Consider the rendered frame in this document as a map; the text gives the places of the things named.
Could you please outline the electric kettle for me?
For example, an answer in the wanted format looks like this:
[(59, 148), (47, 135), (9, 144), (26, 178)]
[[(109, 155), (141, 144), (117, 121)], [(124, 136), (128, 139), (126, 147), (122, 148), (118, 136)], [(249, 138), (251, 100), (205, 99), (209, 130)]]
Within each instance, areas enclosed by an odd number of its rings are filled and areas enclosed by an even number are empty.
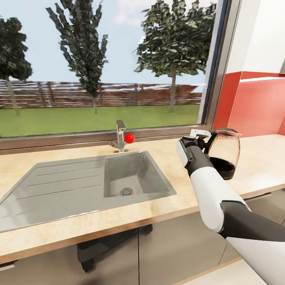
[[(211, 137), (203, 153), (207, 154), (213, 167), (224, 180), (233, 178), (240, 155), (242, 134), (234, 129), (220, 128), (209, 130)], [(197, 137), (203, 140), (206, 137)]]

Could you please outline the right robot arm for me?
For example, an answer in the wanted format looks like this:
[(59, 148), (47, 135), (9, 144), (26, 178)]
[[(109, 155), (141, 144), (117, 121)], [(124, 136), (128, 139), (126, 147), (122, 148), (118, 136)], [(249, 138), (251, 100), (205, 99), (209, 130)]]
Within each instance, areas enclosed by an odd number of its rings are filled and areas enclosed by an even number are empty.
[(176, 143), (188, 170), (205, 226), (219, 233), (267, 285), (285, 285), (285, 226), (252, 212), (203, 153), (205, 130), (191, 129)]

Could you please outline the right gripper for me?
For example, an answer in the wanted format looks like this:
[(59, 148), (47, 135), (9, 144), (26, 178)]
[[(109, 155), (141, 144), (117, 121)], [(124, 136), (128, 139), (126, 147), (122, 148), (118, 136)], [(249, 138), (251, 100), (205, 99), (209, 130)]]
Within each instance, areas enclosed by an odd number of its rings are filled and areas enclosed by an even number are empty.
[(195, 139), (197, 146), (203, 151), (207, 147), (207, 143), (204, 140)]

